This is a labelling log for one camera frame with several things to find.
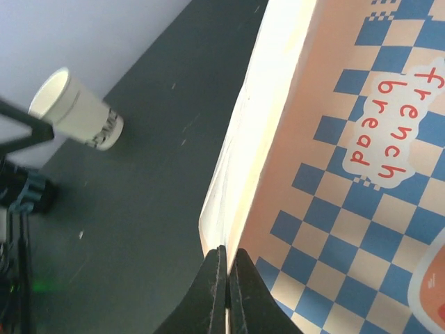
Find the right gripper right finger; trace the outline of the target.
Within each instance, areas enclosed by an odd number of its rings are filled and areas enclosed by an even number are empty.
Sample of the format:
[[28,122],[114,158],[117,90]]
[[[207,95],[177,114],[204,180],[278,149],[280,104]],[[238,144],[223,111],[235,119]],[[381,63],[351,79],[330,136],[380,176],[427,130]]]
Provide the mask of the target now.
[[229,331],[247,334],[299,334],[278,306],[248,252],[240,248],[229,275]]

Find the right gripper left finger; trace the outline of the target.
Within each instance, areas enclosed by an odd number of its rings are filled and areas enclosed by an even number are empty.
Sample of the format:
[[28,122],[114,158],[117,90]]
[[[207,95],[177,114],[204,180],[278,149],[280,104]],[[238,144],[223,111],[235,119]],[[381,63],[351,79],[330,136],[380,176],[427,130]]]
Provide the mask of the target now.
[[225,333],[226,286],[226,249],[219,246],[207,253],[186,295],[155,332]]

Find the blue checkered paper bag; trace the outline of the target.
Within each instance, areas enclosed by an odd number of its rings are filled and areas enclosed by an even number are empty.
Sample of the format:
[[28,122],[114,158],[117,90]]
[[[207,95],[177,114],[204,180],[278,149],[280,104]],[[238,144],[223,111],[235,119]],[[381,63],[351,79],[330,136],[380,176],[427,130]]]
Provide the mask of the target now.
[[199,231],[301,333],[443,333],[444,2],[269,1]]

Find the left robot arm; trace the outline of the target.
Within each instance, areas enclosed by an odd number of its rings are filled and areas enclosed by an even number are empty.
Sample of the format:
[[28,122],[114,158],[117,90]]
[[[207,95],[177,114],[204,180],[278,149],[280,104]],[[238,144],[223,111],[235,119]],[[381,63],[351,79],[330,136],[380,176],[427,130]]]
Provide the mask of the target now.
[[1,100],[1,115],[30,129],[27,136],[1,143],[1,332],[31,333],[33,291],[29,216],[45,212],[56,187],[44,176],[7,156],[54,139],[53,126]]

